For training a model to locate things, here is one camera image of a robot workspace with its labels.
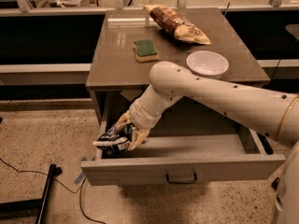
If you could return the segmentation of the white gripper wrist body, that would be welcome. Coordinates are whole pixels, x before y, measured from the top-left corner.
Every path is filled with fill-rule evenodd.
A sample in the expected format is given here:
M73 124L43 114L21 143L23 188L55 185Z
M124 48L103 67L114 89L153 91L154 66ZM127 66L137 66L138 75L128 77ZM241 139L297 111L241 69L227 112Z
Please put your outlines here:
M140 99L136 99L129 107L129 117L137 129L152 129L160 120L160 116L152 116L141 105Z

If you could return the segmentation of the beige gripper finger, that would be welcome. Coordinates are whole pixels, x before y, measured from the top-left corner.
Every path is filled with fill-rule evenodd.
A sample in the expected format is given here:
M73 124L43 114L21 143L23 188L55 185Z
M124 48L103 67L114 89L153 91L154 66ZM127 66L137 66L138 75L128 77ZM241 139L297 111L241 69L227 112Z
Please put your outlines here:
M123 113L120 118L118 119L118 121L115 124L115 130L119 133L120 131L122 131L127 125L131 124L131 117L130 117L130 113L129 111L126 111L125 113Z
M136 149L149 134L150 129L137 129L135 126L130 125L128 128L128 139L130 141L128 150L131 151Z

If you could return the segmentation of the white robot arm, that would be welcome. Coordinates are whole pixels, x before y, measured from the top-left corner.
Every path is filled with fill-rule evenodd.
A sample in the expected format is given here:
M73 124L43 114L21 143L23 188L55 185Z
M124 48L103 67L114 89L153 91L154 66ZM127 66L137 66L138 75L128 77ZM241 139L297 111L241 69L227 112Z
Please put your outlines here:
M272 224L299 224L299 97L199 77L175 63L158 62L149 71L148 88L120 117L116 129L134 125L130 144L134 149L183 96L292 148L278 182Z

